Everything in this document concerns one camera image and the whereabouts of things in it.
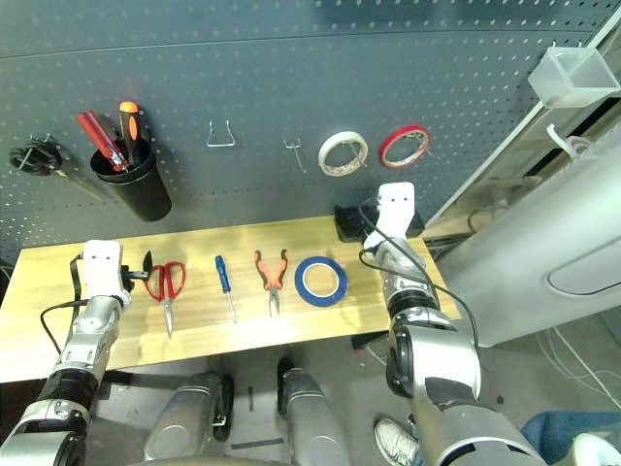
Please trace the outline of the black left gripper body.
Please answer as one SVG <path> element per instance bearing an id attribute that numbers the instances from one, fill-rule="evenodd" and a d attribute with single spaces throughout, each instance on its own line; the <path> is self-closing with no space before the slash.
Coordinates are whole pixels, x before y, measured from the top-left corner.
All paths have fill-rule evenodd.
<path id="1" fill-rule="evenodd" d="M 135 281 L 144 281 L 146 279 L 146 272 L 130 271 L 127 265 L 121 265 L 120 276 L 123 288 L 126 291 L 132 291 L 135 287 Z"/>

